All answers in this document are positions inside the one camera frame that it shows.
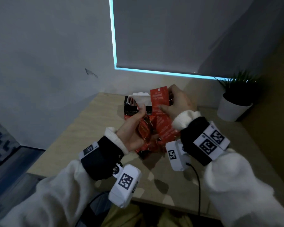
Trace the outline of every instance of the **white flower pot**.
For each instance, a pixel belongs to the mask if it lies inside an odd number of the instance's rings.
[[[218,108],[218,116],[228,122],[234,122],[239,118],[250,106],[239,106],[234,103],[227,101],[224,96],[222,96],[219,108]]]

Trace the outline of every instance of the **glowing blue edge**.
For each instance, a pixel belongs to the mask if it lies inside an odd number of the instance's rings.
[[[182,76],[190,78],[200,78],[208,80],[228,80],[229,78],[214,77],[214,76],[200,76],[193,74],[183,74],[183,73],[173,73],[173,72],[160,72],[160,71],[150,71],[142,69],[132,69],[132,68],[118,68],[117,67],[117,52],[116,52],[116,37],[115,37],[115,23],[114,23],[114,7],[113,0],[109,0],[109,9],[110,9],[110,25],[111,25],[111,38],[113,41],[113,55],[114,55],[114,68],[115,70],[131,71],[131,72],[144,72],[144,73],[153,73],[160,75],[170,75],[170,76]]]

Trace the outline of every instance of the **person's right hand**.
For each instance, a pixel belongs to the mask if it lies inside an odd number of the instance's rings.
[[[159,108],[174,120],[180,113],[186,110],[196,111],[197,107],[191,102],[188,96],[177,85],[173,84],[168,88],[169,94],[174,95],[174,104],[171,106],[160,105]]]

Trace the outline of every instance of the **light wooden tabletop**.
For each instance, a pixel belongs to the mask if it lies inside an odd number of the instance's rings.
[[[74,122],[57,138],[44,154],[27,171],[41,177],[54,176],[67,164],[78,158],[78,153],[104,134],[105,128],[118,129],[124,122],[124,96],[99,93]],[[216,115],[216,110],[200,108],[201,114],[216,123],[221,132],[231,140],[237,152],[251,163],[256,176],[274,187],[276,195],[284,205],[284,183],[275,173],[252,138],[239,122],[225,122]],[[195,159],[201,181],[204,167]],[[142,179],[133,195],[133,200],[155,204],[196,214],[198,211],[198,183],[192,169],[184,172],[172,170],[166,154],[152,153],[141,160],[135,152],[123,157],[123,164],[130,163],[142,172]],[[96,182],[99,191],[110,190],[116,179]],[[205,192],[201,190],[201,214],[219,218]]]

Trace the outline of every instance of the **hand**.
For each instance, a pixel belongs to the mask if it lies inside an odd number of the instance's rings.
[[[168,88],[169,94],[174,95],[174,104],[171,106],[160,105],[159,108],[174,120],[180,113],[186,110],[196,111],[196,104],[193,104],[188,96],[177,85],[173,84]]]
[[[128,151],[138,149],[144,144],[144,140],[137,134],[136,128],[145,115],[146,106],[144,105],[137,114],[128,118],[116,133]]]

